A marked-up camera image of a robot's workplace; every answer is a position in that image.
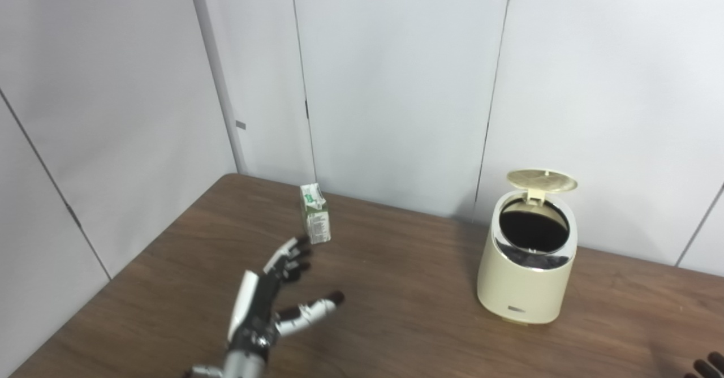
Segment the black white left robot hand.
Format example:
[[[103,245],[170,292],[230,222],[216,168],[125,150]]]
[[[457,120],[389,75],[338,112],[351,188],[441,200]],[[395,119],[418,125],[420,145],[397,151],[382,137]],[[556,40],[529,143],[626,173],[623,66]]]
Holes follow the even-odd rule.
[[[274,252],[261,274],[245,271],[227,334],[228,353],[239,351],[267,359],[279,338],[317,324],[344,303],[346,296],[334,291],[317,300],[274,310],[282,288],[300,280],[310,269],[310,255],[310,237],[292,237]]]

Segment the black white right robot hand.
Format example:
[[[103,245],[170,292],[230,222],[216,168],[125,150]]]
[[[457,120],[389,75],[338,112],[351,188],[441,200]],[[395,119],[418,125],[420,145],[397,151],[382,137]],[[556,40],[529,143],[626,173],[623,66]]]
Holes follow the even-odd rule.
[[[722,378],[724,373],[724,358],[722,353],[714,351],[709,353],[705,358],[698,358],[693,362],[691,367],[693,371],[688,371],[683,375],[685,378]]]

